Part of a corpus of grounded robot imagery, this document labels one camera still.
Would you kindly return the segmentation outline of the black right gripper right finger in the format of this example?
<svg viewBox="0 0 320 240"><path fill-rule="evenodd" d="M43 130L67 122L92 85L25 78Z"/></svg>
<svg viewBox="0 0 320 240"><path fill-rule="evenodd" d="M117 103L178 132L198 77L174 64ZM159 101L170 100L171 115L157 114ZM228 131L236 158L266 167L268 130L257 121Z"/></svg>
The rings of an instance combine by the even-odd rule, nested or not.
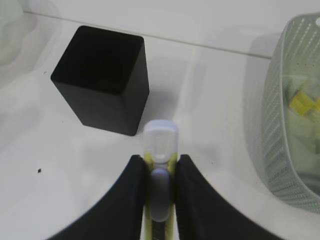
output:
<svg viewBox="0 0 320 240"><path fill-rule="evenodd" d="M181 240L277 240L225 200L182 154L174 179L174 201Z"/></svg>

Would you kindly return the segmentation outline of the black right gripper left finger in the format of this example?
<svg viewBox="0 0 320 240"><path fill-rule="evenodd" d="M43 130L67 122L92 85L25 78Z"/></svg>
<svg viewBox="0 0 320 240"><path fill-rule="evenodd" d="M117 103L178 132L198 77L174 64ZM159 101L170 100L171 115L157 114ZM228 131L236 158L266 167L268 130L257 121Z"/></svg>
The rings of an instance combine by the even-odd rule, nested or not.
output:
<svg viewBox="0 0 320 240"><path fill-rule="evenodd" d="M147 167L132 155L110 190L51 240L139 240L146 197Z"/></svg>

